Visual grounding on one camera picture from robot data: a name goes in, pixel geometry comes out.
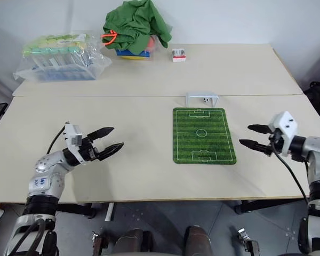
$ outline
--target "table leg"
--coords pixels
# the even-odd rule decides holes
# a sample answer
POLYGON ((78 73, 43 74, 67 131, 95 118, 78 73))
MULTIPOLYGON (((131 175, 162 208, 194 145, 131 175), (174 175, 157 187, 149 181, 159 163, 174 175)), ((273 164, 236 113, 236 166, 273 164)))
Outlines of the table leg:
POLYGON ((241 204, 234 206, 234 211, 237 214, 242 214, 245 212, 255 211, 259 209, 264 209, 272 206, 288 204, 296 201, 303 200, 301 199, 268 199, 268 200, 255 200, 252 202, 242 201, 241 204))

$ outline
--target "black bag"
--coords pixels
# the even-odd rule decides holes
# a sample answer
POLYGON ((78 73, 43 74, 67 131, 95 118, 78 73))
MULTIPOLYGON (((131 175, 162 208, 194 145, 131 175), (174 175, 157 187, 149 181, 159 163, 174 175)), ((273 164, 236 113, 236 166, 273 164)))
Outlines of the black bag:
POLYGON ((311 82, 310 88, 305 90, 304 94, 320 115, 320 82, 311 82))

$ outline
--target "center circle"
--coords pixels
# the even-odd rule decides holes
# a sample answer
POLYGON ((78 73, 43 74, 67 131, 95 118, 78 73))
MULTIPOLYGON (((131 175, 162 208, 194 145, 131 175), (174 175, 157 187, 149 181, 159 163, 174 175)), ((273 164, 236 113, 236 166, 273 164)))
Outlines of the center circle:
POLYGON ((196 131, 196 135, 198 137, 205 137, 205 136, 207 136, 207 132, 204 129, 199 129, 196 131))

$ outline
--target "black cable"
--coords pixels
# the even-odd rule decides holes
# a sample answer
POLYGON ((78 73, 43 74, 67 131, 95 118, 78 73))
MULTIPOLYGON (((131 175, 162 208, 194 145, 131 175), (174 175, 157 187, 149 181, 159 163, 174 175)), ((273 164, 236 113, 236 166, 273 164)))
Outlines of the black cable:
POLYGON ((276 150, 276 148, 275 148, 275 146, 274 146, 274 142, 273 142, 273 141, 270 142, 270 145, 271 145, 271 149, 272 149, 272 151, 274 152, 275 156, 281 161, 281 163, 284 164, 284 166, 287 167, 287 169, 288 169, 288 171, 290 172, 291 176, 293 177, 294 181, 295 181, 296 184, 298 185, 298 187, 299 187, 299 189, 300 189, 300 191, 301 191, 301 193, 302 193, 302 195, 303 195, 303 198, 304 198, 304 200, 306 201, 306 204, 308 204, 308 200, 307 200, 306 194, 305 194, 304 190, 302 189, 299 181, 297 180, 295 174, 293 173, 292 169, 291 169, 290 166, 285 162, 285 160, 283 160, 283 159, 280 157, 280 155, 278 154, 278 152, 277 152, 277 150, 276 150))
POLYGON ((304 161, 305 162, 305 167, 306 167, 306 173, 307 173, 307 175, 308 175, 308 164, 307 164, 307 161, 304 161))
POLYGON ((64 131, 64 129, 65 129, 65 126, 63 126, 63 128, 59 131, 59 133, 54 137, 54 139, 52 140, 52 142, 51 142, 51 144, 49 146, 49 149, 47 150, 46 154, 50 153, 53 144, 55 143, 55 141, 59 137, 59 135, 64 131))
POLYGON ((37 227, 38 228, 38 233, 30 247, 30 249, 28 250, 26 256, 28 255, 34 255, 33 253, 36 251, 42 237, 45 231, 45 221, 43 219, 37 219, 31 226, 29 226, 29 228, 25 231, 25 233, 23 234, 23 236, 19 239, 19 241, 17 242, 17 244, 15 245, 15 247, 13 248, 13 250, 11 251, 11 253, 9 254, 9 256, 13 256, 17 250, 19 249, 19 247, 21 246, 22 242, 26 239, 26 237, 37 227))

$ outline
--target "white table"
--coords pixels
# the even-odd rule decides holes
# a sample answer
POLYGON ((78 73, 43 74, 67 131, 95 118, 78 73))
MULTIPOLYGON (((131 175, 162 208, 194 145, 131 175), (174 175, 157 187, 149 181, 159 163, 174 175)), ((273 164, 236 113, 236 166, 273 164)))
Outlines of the white table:
POLYGON ((188 91, 217 95, 302 94, 269 44, 179 44, 159 47, 150 60, 113 60, 96 81, 24 81, 14 96, 184 96, 188 91), (172 48, 184 48, 186 62, 173 63, 172 48))
MULTIPOLYGON (((304 95, 220 97, 237 157, 235 165, 187 165, 173 162, 172 109, 184 97, 15 97, 0 121, 0 202, 24 202, 35 162, 71 121, 90 133, 115 130, 105 146, 125 142, 113 157, 76 167, 66 177, 61 202, 166 199, 298 198, 300 191, 275 158, 242 146, 239 139, 267 143, 268 136, 248 130, 288 110, 301 136, 320 137, 320 118, 304 95)), ((192 106, 206 107, 201 101, 192 106)), ((102 142, 96 142, 103 149, 102 142)), ((53 150, 66 146, 62 138, 53 150)), ((306 194, 305 167, 287 159, 306 194)))

